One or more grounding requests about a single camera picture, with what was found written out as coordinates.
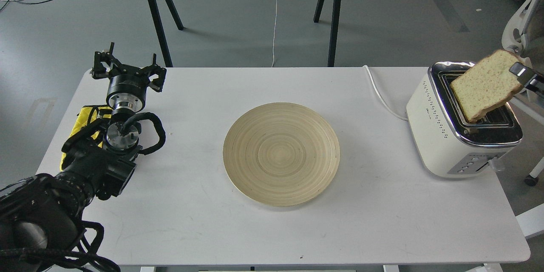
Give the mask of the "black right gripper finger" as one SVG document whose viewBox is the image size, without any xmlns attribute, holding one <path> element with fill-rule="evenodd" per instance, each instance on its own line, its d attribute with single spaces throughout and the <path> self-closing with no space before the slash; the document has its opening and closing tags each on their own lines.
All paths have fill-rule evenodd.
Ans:
<svg viewBox="0 0 544 272">
<path fill-rule="evenodd" d="M 520 62 L 514 63 L 509 72 L 515 75 L 523 87 L 538 96 L 544 96 L 544 77 Z"/>
</svg>

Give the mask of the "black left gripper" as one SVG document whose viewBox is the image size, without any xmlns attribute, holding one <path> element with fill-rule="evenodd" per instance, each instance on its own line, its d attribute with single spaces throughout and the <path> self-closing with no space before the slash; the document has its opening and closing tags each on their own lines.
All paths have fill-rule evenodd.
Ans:
<svg viewBox="0 0 544 272">
<path fill-rule="evenodd" d="M 122 64 L 114 55 L 115 43 L 106 51 L 94 53 L 91 76 L 93 79 L 109 79 L 106 103 L 111 109 L 144 109 L 147 88 L 163 91 L 167 69 L 157 64 L 157 55 L 152 55 L 150 65 L 139 68 Z"/>
</svg>

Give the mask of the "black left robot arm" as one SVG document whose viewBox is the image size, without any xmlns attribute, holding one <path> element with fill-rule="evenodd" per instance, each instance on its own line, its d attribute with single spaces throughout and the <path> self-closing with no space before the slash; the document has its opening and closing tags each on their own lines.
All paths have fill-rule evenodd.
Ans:
<svg viewBox="0 0 544 272">
<path fill-rule="evenodd" d="M 139 155 L 162 148 L 166 133 L 156 114 L 145 113 L 147 89 L 161 92 L 167 70 L 122 64 L 108 51 L 95 52 L 93 79 L 108 79 L 108 110 L 95 109 L 62 146 L 60 173 L 39 173 L 1 190 L 2 272 L 43 272 L 51 266 L 90 272 L 120 267 L 97 251 L 104 227 L 85 221 L 94 198 L 119 196 Z"/>
</svg>

